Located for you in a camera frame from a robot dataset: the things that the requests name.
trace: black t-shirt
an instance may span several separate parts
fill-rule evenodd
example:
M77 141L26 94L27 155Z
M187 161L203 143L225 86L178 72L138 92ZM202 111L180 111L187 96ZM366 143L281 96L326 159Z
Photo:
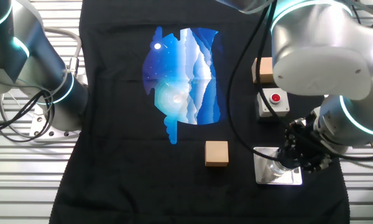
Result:
M338 161L301 186L258 185L229 127L229 76L256 23L214 0L84 0L90 99L50 223L349 223ZM252 147L280 147L284 128L256 122L261 37L236 74L232 116ZM322 101L288 97L289 120ZM205 167L205 141L228 141L227 167Z

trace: emergency stop button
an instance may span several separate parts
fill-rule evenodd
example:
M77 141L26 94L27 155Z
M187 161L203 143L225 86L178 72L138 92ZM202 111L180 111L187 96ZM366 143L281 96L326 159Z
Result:
M277 93L272 94L270 101L273 104L278 104L280 102L280 95Z

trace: small wooden cube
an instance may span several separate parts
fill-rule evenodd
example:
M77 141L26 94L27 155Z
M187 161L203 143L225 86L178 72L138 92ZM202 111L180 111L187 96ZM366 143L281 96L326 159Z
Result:
M257 65L257 59L254 60L253 66L251 67L254 83L257 83L256 65ZM274 82L274 71L272 69L272 57L261 59L260 78L261 78L260 79L261 83L273 83Z
M229 163L228 142L206 141L206 167L226 167Z

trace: table surface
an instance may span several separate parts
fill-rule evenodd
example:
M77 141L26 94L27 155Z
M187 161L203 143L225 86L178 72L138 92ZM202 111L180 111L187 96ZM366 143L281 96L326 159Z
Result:
M45 26L59 27L78 34L81 1L78 0L31 0L40 11ZM373 0L363 1L373 4ZM359 12L363 22L373 23L373 18ZM68 37L48 34L49 41L69 62L76 43ZM80 57L80 74L85 73L83 53ZM86 81L85 75L78 77ZM19 90L12 90L21 105L27 98ZM6 94L4 107L8 116L14 116L19 106ZM15 126L28 133L32 118L23 117ZM0 135L0 224L44 224L48 223L52 204L62 178L67 160L76 139L55 142L46 146L15 144ZM373 156L369 146L348 151L349 156ZM351 220L353 224L373 224L373 162L355 164L341 161L344 179L348 188Z

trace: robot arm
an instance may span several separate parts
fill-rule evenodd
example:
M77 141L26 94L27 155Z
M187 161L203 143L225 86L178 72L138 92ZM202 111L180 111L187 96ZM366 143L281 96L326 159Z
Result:
M218 1L242 12L266 2ZM276 84L296 95L331 95L291 127L337 154L344 154L349 146L373 143L373 29L353 21L342 0L279 0L271 34ZM328 165L325 154L316 164L293 164L318 154L288 135L288 149L280 154L289 160L282 165L310 171Z
M0 0L0 94L17 80L54 91L52 126L75 131L81 129L88 89L68 72L45 36L42 18L33 5L28 0ZM39 91L21 90L29 97Z

